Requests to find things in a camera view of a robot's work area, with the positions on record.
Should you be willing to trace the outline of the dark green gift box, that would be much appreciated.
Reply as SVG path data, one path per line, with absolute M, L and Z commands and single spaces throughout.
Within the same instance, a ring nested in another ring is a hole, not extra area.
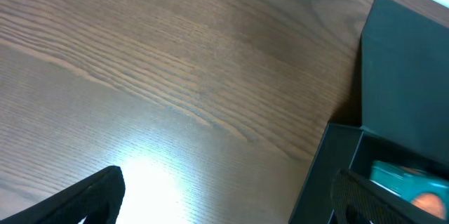
M 354 70 L 359 125 L 327 124 L 291 223 L 337 223 L 333 179 L 370 180 L 375 161 L 448 181 L 448 28 L 393 0 L 374 0 Z

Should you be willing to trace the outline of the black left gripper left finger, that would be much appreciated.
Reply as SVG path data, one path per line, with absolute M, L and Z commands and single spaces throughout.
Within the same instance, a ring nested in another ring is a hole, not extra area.
M 108 166 L 1 224 L 115 224 L 124 194 L 121 168 Z

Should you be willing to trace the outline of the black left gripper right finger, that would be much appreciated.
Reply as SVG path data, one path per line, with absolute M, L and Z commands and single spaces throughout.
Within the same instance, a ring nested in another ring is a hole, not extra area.
M 334 177 L 330 198 L 339 224 L 447 223 L 347 169 Z

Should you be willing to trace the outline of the teal Chunkies cookie box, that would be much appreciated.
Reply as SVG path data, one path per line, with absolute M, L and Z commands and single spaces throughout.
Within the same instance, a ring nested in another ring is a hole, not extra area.
M 431 215 L 448 220 L 448 181 L 426 171 L 375 161 L 370 181 Z

